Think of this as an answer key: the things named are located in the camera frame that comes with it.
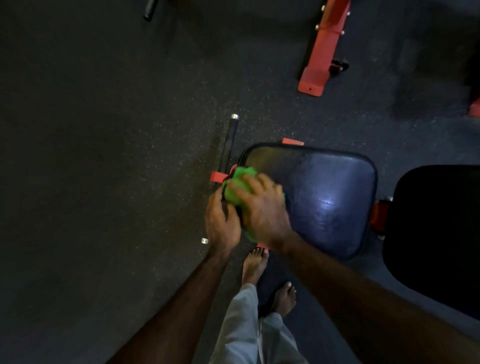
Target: person's left hand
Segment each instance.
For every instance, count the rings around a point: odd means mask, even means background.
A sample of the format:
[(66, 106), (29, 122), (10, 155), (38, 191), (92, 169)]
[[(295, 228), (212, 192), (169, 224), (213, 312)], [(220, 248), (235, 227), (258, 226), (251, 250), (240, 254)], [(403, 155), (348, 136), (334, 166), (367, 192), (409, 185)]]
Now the person's left hand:
[(228, 217), (222, 209), (223, 186), (216, 190), (208, 200), (205, 213), (205, 225), (208, 242), (215, 252), (231, 252), (240, 242), (240, 219), (235, 207), (227, 205)]

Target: pants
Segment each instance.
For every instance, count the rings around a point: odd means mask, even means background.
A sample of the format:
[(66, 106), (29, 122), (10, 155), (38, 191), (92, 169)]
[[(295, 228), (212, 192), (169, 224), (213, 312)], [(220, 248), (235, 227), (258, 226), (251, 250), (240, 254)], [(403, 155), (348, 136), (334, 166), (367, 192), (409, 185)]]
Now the pants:
[(210, 364), (307, 364), (282, 316), (258, 320), (257, 288), (246, 283), (233, 298)]

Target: seat cushion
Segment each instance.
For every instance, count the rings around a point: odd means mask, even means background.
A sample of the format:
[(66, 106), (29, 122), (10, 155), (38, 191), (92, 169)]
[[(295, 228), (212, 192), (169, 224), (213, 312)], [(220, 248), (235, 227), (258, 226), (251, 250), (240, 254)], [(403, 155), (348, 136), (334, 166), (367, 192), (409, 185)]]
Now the seat cushion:
[(337, 259), (360, 248), (375, 198), (374, 164), (358, 154), (285, 144), (257, 144), (240, 166), (283, 186), (290, 223), (305, 241)]
[(480, 166), (425, 166), (398, 182), (384, 262), (407, 287), (480, 319)]

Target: foot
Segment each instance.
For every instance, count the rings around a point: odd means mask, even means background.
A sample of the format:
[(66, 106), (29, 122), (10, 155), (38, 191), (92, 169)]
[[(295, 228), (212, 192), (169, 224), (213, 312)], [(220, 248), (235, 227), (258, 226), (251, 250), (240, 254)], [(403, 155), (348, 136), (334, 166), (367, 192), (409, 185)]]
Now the foot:
[(254, 286), (257, 285), (262, 273), (267, 267), (268, 262), (268, 250), (261, 248), (253, 249), (243, 262), (243, 275), (241, 283), (251, 283)]
[(285, 317), (297, 304), (295, 287), (291, 282), (287, 282), (275, 293), (275, 299), (272, 305), (272, 312), (279, 313), (282, 318)]

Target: black rubber floor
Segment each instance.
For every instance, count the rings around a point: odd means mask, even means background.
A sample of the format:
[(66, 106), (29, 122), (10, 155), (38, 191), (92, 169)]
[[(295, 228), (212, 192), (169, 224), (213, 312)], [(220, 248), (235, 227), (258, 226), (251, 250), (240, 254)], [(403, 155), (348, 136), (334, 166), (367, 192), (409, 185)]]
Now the black rubber floor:
[[(0, 12), (0, 361), (103, 363), (206, 252), (208, 181), (231, 113), (234, 154), (281, 137), (360, 152), (390, 195), (411, 168), (480, 162), (465, 117), (480, 6), (357, 0), (319, 98), (297, 77), (320, 0), (14, 1)], [(194, 362), (207, 363), (250, 249), (229, 264)], [(352, 265), (461, 330), (480, 323), (408, 290), (372, 239)], [(276, 257), (262, 300), (288, 277)], [(311, 364), (355, 362), (298, 289), (287, 319)]]

